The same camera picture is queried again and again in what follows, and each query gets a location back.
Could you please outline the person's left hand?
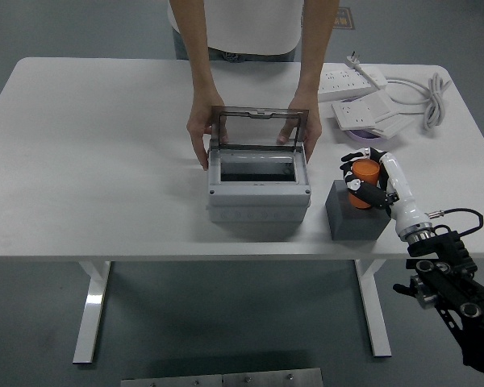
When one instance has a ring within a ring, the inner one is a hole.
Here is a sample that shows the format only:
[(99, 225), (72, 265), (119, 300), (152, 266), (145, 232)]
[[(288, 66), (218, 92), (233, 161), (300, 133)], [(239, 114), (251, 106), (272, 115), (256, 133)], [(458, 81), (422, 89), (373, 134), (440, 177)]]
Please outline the person's left hand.
[(306, 161), (309, 162), (315, 145), (322, 134), (322, 124), (319, 117), (318, 94), (308, 90), (297, 90), (289, 104), (292, 110), (308, 110), (307, 123), (304, 130), (303, 146)]

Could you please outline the person's right hand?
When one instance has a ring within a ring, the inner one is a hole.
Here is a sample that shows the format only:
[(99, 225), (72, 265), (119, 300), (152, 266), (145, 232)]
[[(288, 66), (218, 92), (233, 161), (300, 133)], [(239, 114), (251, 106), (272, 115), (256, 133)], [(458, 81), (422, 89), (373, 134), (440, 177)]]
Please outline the person's right hand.
[(205, 171), (208, 170), (209, 161), (203, 137), (205, 134), (211, 133), (212, 107), (223, 105), (223, 99), (215, 87), (199, 88), (194, 91), (186, 129), (198, 162)]

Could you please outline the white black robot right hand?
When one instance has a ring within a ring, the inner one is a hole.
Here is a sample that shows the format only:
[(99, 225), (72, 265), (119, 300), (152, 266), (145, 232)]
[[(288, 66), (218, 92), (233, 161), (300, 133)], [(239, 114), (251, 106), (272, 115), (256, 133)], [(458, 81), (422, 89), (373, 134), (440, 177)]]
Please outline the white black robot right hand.
[[(378, 164), (378, 182), (371, 184), (355, 171), (357, 163), (371, 160)], [(390, 152), (361, 148), (341, 158), (348, 192), (374, 208), (385, 210), (395, 221), (398, 237), (412, 244), (434, 236), (430, 218), (416, 204), (415, 197), (396, 158)]]

